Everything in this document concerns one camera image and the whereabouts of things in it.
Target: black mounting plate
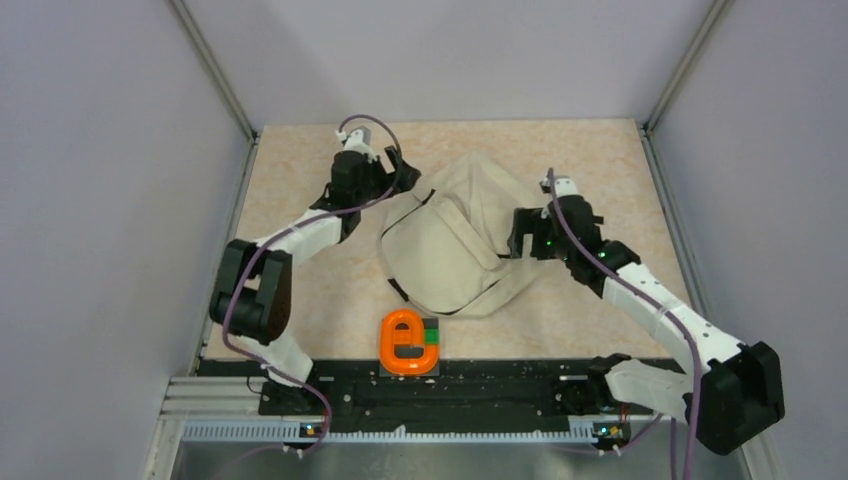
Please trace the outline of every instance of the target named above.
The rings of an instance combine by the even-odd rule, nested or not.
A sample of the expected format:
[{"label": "black mounting plate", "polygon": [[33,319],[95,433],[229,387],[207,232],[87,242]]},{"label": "black mounting plate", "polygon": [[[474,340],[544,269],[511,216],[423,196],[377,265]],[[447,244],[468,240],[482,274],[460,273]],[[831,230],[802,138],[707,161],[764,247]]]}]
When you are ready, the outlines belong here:
[{"label": "black mounting plate", "polygon": [[[515,433],[567,431],[568,416],[617,414],[588,386],[591,359],[440,360],[438,377],[381,377],[377,360],[315,360],[307,382],[333,407],[333,431]],[[678,370],[670,359],[643,362]],[[202,360],[198,376],[265,376],[251,361]],[[309,392],[267,382],[259,414],[321,415]],[[650,410],[631,406],[630,414]]]}]

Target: white wall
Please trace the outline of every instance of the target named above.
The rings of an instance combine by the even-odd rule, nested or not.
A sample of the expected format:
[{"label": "white wall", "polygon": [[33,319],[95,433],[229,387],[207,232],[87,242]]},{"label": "white wall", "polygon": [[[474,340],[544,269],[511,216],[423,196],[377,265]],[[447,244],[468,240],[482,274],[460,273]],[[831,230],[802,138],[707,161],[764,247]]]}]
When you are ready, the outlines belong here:
[{"label": "white wall", "polygon": [[709,0],[189,0],[255,125],[646,119]]},{"label": "white wall", "polygon": [[848,3],[736,2],[657,133],[716,324],[781,356],[790,478],[844,478]]},{"label": "white wall", "polygon": [[246,153],[165,2],[4,2],[0,478],[140,475]]}]

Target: green block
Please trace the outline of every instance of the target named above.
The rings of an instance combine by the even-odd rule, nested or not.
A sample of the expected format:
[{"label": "green block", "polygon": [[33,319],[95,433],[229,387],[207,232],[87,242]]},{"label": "green block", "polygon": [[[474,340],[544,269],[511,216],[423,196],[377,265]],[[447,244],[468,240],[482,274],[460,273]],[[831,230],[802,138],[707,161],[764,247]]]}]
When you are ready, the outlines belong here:
[{"label": "green block", "polygon": [[425,345],[438,345],[439,344],[439,330],[435,328],[430,328],[424,330],[424,344]]}]

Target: beige speckled tabletop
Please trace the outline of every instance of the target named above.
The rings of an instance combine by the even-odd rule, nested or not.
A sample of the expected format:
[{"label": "beige speckled tabletop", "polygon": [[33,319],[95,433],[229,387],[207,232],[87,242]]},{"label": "beige speckled tabletop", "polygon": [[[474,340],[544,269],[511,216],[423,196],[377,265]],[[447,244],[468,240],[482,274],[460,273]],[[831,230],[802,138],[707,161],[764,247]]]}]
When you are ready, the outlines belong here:
[{"label": "beige speckled tabletop", "polygon": [[[571,176],[605,217],[602,233],[638,253],[672,292],[687,300],[668,229],[632,120],[545,120],[391,124],[404,158],[425,175],[470,151],[489,155],[537,190],[548,167]],[[372,145],[390,140],[376,126]],[[297,219],[319,197],[339,150],[334,126],[269,126],[239,223],[253,240]],[[386,283],[377,237],[387,205],[363,212],[344,244],[294,272],[289,329],[313,358],[376,358],[382,317],[403,301]],[[444,319],[445,358],[666,356],[635,322],[574,282],[558,262],[486,319]],[[215,325],[207,358],[233,357]]]}]

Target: cable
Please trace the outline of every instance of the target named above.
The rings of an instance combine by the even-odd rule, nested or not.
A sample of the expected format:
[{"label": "cable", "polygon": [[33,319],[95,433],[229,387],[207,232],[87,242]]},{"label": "cable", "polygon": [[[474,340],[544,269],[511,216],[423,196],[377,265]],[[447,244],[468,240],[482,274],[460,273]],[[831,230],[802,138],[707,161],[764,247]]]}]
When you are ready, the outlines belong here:
[{"label": "cable", "polygon": [[677,318],[677,315],[663,308],[660,302],[654,300],[653,297],[646,294],[645,292],[636,288],[633,284],[628,282],[627,280],[621,278],[607,268],[606,265],[601,263],[600,260],[595,258],[586,247],[580,243],[580,239],[577,238],[577,235],[571,230],[571,227],[568,226],[568,222],[565,221],[565,215],[562,214],[562,209],[559,207],[559,202],[557,201],[556,194],[556,178],[554,177],[554,169],[548,169],[548,183],[551,185],[551,198],[553,199],[554,211],[556,213],[557,219],[559,220],[560,225],[562,225],[563,230],[565,230],[565,234],[568,235],[568,238],[571,240],[571,243],[577,247],[577,250],[586,257],[595,267],[597,267],[601,272],[603,272],[606,276],[611,278],[612,280],[618,282],[621,286],[629,290],[633,295],[641,298],[648,305],[657,309],[657,311],[662,311],[665,313],[665,316],[680,330],[680,333],[683,335],[683,338],[686,340],[686,343],[689,345],[689,350],[692,352],[692,370],[694,377],[692,386],[692,413],[689,418],[689,436],[686,441],[686,459],[683,464],[683,480],[689,480],[692,477],[692,468],[695,457],[695,444],[696,444],[696,434],[698,432],[698,412],[701,407],[701,379],[704,376],[704,369],[701,366],[701,356],[698,353],[698,346],[695,344],[695,339],[692,338],[692,334],[689,333],[689,330],[683,325],[683,322]]},{"label": "cable", "polygon": [[344,120],[342,120],[342,123],[339,124],[339,131],[340,132],[344,131],[345,125],[350,123],[351,120],[357,120],[357,119],[368,120],[368,121],[374,122],[377,125],[383,127],[383,130],[385,130],[386,133],[388,133],[389,136],[392,138],[392,142],[394,142],[395,148],[398,151],[398,156],[403,158],[403,152],[400,149],[400,142],[398,141],[397,137],[395,136],[395,132],[393,132],[392,129],[389,128],[388,125],[386,125],[382,120],[380,120],[377,117],[368,115],[367,113],[355,113],[355,114],[345,118]]},{"label": "cable", "polygon": [[262,395],[262,392],[257,392],[253,388],[250,387],[250,375],[245,377],[244,384],[247,385],[247,389],[250,390],[250,393],[255,393],[257,395]]},{"label": "cable", "polygon": [[[631,448],[633,448],[633,446],[635,446],[636,444],[641,442],[642,439],[645,438],[645,436],[648,434],[648,432],[653,430],[660,423],[660,420],[662,419],[662,417],[663,417],[662,414],[659,414],[656,417],[654,417],[653,420],[651,420],[651,423],[642,427],[642,430],[639,430],[639,432],[636,435],[633,435],[633,438],[631,438],[630,441],[627,442],[627,445],[618,449],[618,454],[620,455],[620,454],[626,452],[627,450],[630,450]],[[554,447],[554,449],[561,450],[563,452],[568,452],[568,453],[576,453],[578,455],[591,455],[593,457],[597,457],[598,455],[603,455],[603,453],[601,453],[602,452],[601,450],[594,450],[594,449],[593,450],[582,450],[582,449],[579,449],[579,448],[569,448],[569,447]]]},{"label": "cable", "polygon": [[[398,151],[398,155],[401,156],[400,155],[400,152],[401,152],[400,142],[398,141],[397,136],[395,136],[394,132],[391,130],[391,128],[389,128],[388,125],[383,123],[381,120],[372,117],[371,115],[365,115],[365,114],[351,115],[350,117],[346,118],[341,123],[341,125],[339,126],[339,130],[344,128],[344,125],[346,125],[349,121],[356,119],[356,118],[368,119],[368,120],[371,120],[372,122],[380,125],[381,127],[383,127],[383,129],[386,130],[386,133],[389,134],[389,136],[392,138],[392,141],[395,143],[395,148]],[[221,338],[224,341],[224,345],[226,345],[226,347],[229,348],[230,350],[232,350],[236,353],[239,353],[239,354],[257,362],[260,365],[267,365],[268,362],[266,362],[265,359],[262,358],[262,356],[256,355],[255,353],[252,353],[252,352],[249,352],[249,351],[239,347],[238,345],[235,345],[234,343],[232,343],[232,341],[230,341],[230,335],[229,335],[229,333],[230,333],[230,323],[232,322],[233,311],[235,310],[236,303],[238,302],[238,299],[239,299],[239,296],[242,293],[242,290],[244,290],[244,286],[245,286],[245,283],[248,280],[248,276],[250,275],[250,272],[253,271],[253,268],[256,266],[256,262],[259,261],[259,257],[262,256],[262,254],[265,253],[266,250],[268,250],[269,246],[271,246],[275,242],[278,242],[282,238],[285,238],[287,235],[291,234],[293,231],[295,231],[297,229],[307,227],[307,226],[309,226],[309,225],[311,225],[315,222],[318,222],[320,220],[324,220],[325,218],[336,217],[336,216],[339,216],[339,215],[348,215],[348,214],[351,214],[351,213],[356,213],[356,212],[365,210],[366,208],[373,207],[374,205],[382,202],[383,200],[385,200],[385,199],[389,198],[389,196],[391,196],[392,192],[397,187],[399,180],[400,180],[400,175],[396,174],[393,181],[392,181],[392,185],[388,188],[388,190],[383,192],[383,194],[380,195],[377,199],[372,200],[372,201],[366,203],[365,205],[361,205],[361,206],[358,206],[358,207],[351,207],[351,208],[343,208],[341,210],[334,210],[332,212],[325,212],[325,213],[316,215],[314,217],[307,218],[307,219],[303,220],[302,222],[299,222],[296,225],[292,225],[292,226],[286,228],[285,230],[278,232],[276,235],[271,236],[271,238],[269,238],[262,245],[260,245],[259,248],[256,249],[256,252],[253,253],[253,256],[250,257],[250,260],[247,262],[247,265],[244,268],[244,272],[242,273],[241,277],[239,278],[239,281],[236,284],[236,288],[233,290],[233,295],[230,298],[229,304],[227,305],[227,311],[224,313],[224,321],[221,322]],[[300,380],[297,380],[296,378],[291,377],[291,376],[287,375],[286,373],[280,371],[279,369],[277,369],[274,366],[268,365],[267,369],[268,369],[268,371],[277,375],[278,377],[280,377],[280,378],[282,378],[282,379],[284,379],[288,382],[291,382],[291,383],[305,389],[309,393],[315,395],[318,398],[318,400],[320,400],[321,403],[324,404],[324,409],[326,411],[326,415],[325,415],[325,420],[324,420],[324,426],[321,429],[321,433],[318,435],[318,438],[315,440],[315,443],[313,443],[311,446],[309,446],[306,450],[303,450],[302,453],[299,453],[299,455],[306,456],[306,455],[314,452],[315,449],[317,449],[324,442],[324,438],[326,438],[327,433],[330,430],[330,423],[332,422],[332,419],[333,419],[333,408],[332,408],[332,406],[330,406],[329,400],[327,400],[327,397],[325,397],[321,392],[319,392],[312,385],[309,385],[308,383],[305,383],[305,382],[301,382]],[[252,455],[254,455],[256,453],[260,453],[260,452],[270,450],[270,449],[280,449],[280,448],[282,448],[283,450],[287,450],[286,447],[280,447],[279,445],[263,445],[263,446],[260,446],[260,447],[256,447],[252,450],[248,450],[247,452],[236,457],[234,460],[230,461],[221,470],[219,470],[218,473],[216,473],[212,478],[213,479],[219,478],[225,470],[227,470],[227,469],[231,468],[232,466],[242,462],[246,458],[251,457]]]}]

